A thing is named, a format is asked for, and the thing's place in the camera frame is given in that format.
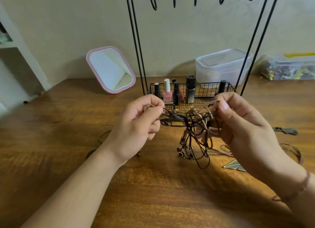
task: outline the wooden table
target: wooden table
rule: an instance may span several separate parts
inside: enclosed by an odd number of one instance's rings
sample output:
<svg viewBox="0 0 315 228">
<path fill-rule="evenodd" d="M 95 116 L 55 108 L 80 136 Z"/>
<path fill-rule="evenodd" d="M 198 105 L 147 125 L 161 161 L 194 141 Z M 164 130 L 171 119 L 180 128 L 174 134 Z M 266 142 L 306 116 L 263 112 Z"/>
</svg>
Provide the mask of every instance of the wooden table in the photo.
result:
<svg viewBox="0 0 315 228">
<path fill-rule="evenodd" d="M 161 82 L 164 78 L 148 78 Z M 279 142 L 297 146 L 315 172 L 315 82 L 251 76 L 244 98 L 274 126 Z M 19 227 L 100 144 L 124 106 L 142 95 L 140 79 L 117 95 L 95 79 L 68 79 L 0 121 L 0 226 Z M 274 193 L 249 174 L 223 169 L 211 156 L 200 170 L 177 156 L 183 128 L 162 126 L 115 174 L 92 227 L 300 227 Z M 216 148 L 223 142 L 214 140 Z"/>
</svg>

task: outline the white bottle cap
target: white bottle cap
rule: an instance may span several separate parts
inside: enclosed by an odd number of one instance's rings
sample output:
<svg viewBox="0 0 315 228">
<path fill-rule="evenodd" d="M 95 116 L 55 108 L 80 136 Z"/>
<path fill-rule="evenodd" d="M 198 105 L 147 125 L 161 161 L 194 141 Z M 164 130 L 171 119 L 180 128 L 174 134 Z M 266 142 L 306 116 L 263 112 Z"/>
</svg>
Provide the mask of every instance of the white bottle cap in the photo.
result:
<svg viewBox="0 0 315 228">
<path fill-rule="evenodd" d="M 171 87 L 170 87 L 170 84 L 169 84 L 169 79 L 164 79 L 165 81 L 165 91 L 168 93 L 171 91 Z"/>
</svg>

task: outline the black metal pole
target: black metal pole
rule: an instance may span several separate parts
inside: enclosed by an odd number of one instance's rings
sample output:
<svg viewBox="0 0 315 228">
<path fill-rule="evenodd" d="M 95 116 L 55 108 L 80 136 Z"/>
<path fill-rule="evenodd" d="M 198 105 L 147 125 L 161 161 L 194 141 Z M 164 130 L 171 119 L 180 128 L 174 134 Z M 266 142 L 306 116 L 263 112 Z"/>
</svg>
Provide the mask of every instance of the black metal pole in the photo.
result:
<svg viewBox="0 0 315 228">
<path fill-rule="evenodd" d="M 250 45 L 248 46 L 248 50 L 247 50 L 247 53 L 246 53 L 246 56 L 245 56 L 245 59 L 244 59 L 244 63 L 242 65 L 241 72 L 239 73 L 239 76 L 238 76 L 238 79 L 237 79 L 237 82 L 236 82 L 236 85 L 235 85 L 235 90 L 237 89 L 238 83 L 239 83 L 239 81 L 241 79 L 241 76 L 242 76 L 242 73 L 243 73 L 243 70 L 244 70 L 244 67 L 245 67 L 248 55 L 250 53 L 250 49 L 252 48 L 252 45 L 253 45 L 253 42 L 254 42 L 254 39 L 255 39 L 255 36 L 256 36 L 256 33 L 257 33 L 257 29 L 259 27 L 259 23 L 260 23 L 260 21 L 262 19 L 262 15 L 264 14 L 264 10 L 265 10 L 267 1 L 268 0 L 265 0 L 264 4 L 262 5 L 262 10 L 261 10 L 260 15 L 258 17 L 258 21 L 257 21 L 256 27 L 254 29 L 254 33 L 253 33 L 252 39 L 250 40 Z"/>
<path fill-rule="evenodd" d="M 134 0 L 131 0 L 131 6 L 132 6 L 132 12 L 133 12 L 133 15 L 134 15 L 134 20 L 135 20 L 135 27 L 136 27 L 138 46 L 139 46 L 139 52 L 140 52 L 140 57 L 141 57 L 142 69 L 143 69 L 143 76 L 144 76 L 144 81 L 146 83 L 146 88 L 147 88 L 147 91 L 148 91 L 147 77 L 146 77 L 146 71 L 144 69 L 144 63 L 143 63 L 143 57 L 142 57 L 142 50 L 141 50 L 141 44 L 140 44 L 140 37 L 139 37 L 139 31 L 138 31 L 138 25 L 137 25 L 137 19 L 136 19 L 136 11 L 135 11 L 135 6 L 134 6 Z"/>
<path fill-rule="evenodd" d="M 271 9 L 270 9 L 270 13 L 269 13 L 269 15 L 268 15 L 268 18 L 267 18 L 267 21 L 266 21 L 266 24 L 265 24 L 264 30 L 263 30 L 263 32 L 262 32 L 262 36 L 261 36 L 261 38 L 260 38 L 260 40 L 259 40 L 259 43 L 258 43 L 258 46 L 257 46 L 256 52 L 255 52 L 255 55 L 254 55 L 254 57 L 253 57 L 252 63 L 251 63 L 251 65 L 250 65 L 250 69 L 249 69 L 249 71 L 248 71 L 248 74 L 247 74 L 246 80 L 245 80 L 245 82 L 244 82 L 244 86 L 243 86 L 243 88 L 242 88 L 241 96 L 242 96 L 242 95 L 243 95 L 243 93 L 244 93 L 244 90 L 245 90 L 245 87 L 246 87 L 246 84 L 247 84 L 248 78 L 250 77 L 250 72 L 251 72 L 251 71 L 252 71 L 252 69 L 253 69 L 253 66 L 254 66 L 254 63 L 255 63 L 255 60 L 256 60 L 257 54 L 258 54 L 259 49 L 260 49 L 260 46 L 261 46 L 261 44 L 262 44 L 262 40 L 264 39 L 264 36 L 265 36 L 266 30 L 267 30 L 267 28 L 268 28 L 268 25 L 269 25 L 269 22 L 270 22 L 270 19 L 271 19 L 271 16 L 272 16 L 272 14 L 273 14 L 273 11 L 274 11 L 274 8 L 275 8 L 275 6 L 276 6 L 277 1 L 278 1 L 278 0 L 274 0 L 274 1 L 273 1 L 273 5 L 272 5 L 272 7 L 271 7 Z"/>
<path fill-rule="evenodd" d="M 141 72 L 140 60 L 139 60 L 139 54 L 138 54 L 138 47 L 137 47 L 137 42 L 136 42 L 136 35 L 135 35 L 134 24 L 133 24 L 133 22 L 132 22 L 132 15 L 131 15 L 131 10 L 130 10 L 129 0 L 127 0 L 127 6 L 128 6 L 130 24 L 131 24 L 131 29 L 132 29 L 132 36 L 133 36 L 133 38 L 134 38 L 134 43 L 135 43 L 135 49 L 136 49 L 138 67 L 139 67 L 140 78 L 141 78 L 141 84 L 142 84 L 142 91 L 143 91 L 143 95 L 145 95 L 146 93 L 145 93 L 145 91 L 144 91 L 144 85 L 143 85 L 143 79 L 142 79 L 142 72 Z"/>
</svg>

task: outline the forearm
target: forearm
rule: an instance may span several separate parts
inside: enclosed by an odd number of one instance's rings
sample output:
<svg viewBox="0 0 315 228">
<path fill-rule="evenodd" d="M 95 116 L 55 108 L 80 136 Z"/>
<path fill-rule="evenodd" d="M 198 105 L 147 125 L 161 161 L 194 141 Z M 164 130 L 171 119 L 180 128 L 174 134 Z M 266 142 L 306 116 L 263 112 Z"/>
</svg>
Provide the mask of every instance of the forearm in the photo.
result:
<svg viewBox="0 0 315 228">
<path fill-rule="evenodd" d="M 88 228 L 119 164 L 98 149 L 72 174 L 22 228 Z"/>
<path fill-rule="evenodd" d="M 280 198 L 296 193 L 301 189 L 301 183 L 306 178 L 306 170 L 294 162 L 288 160 L 286 165 L 275 172 L 270 187 Z M 315 227 L 315 175 L 311 174 L 309 183 L 304 192 L 286 202 L 297 219 L 306 227 Z"/>
</svg>

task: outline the fingernail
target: fingernail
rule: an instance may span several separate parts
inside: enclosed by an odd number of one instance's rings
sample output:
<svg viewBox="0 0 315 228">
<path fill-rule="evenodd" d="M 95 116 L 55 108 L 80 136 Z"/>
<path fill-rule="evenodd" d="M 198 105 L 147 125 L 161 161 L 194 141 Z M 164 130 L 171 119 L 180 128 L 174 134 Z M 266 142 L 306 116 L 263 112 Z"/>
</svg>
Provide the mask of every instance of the fingernail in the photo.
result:
<svg viewBox="0 0 315 228">
<path fill-rule="evenodd" d="M 227 110 L 228 108 L 229 108 L 229 105 L 227 104 L 227 102 L 225 102 L 224 100 L 221 100 L 220 102 L 219 102 L 219 106 L 220 106 L 220 109 L 221 110 Z"/>
<path fill-rule="evenodd" d="M 160 113 L 163 112 L 163 107 L 161 107 L 161 106 L 156 106 L 156 109 L 157 109 Z"/>
</svg>

